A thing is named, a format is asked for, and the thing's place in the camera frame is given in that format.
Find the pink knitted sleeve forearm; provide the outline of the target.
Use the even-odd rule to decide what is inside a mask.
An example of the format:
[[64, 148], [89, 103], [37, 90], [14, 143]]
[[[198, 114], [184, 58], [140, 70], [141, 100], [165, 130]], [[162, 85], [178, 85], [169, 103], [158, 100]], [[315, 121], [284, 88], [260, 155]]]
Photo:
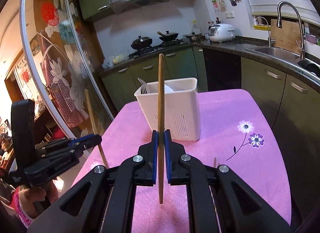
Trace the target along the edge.
[[26, 228], [33, 222], [36, 215], [30, 194], [29, 189], [23, 189], [18, 192], [16, 191], [13, 198], [17, 217]]

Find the person's left hand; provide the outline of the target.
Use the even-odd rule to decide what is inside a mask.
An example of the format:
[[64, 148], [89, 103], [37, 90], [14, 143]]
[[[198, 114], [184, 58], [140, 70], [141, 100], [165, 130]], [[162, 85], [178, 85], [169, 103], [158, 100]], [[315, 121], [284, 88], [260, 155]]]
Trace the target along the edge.
[[32, 219], [35, 219], [39, 215], [34, 206], [35, 202], [44, 202], [48, 198], [52, 204], [59, 198], [57, 188], [52, 180], [45, 186], [45, 189], [42, 187], [21, 189], [18, 195], [22, 211]]

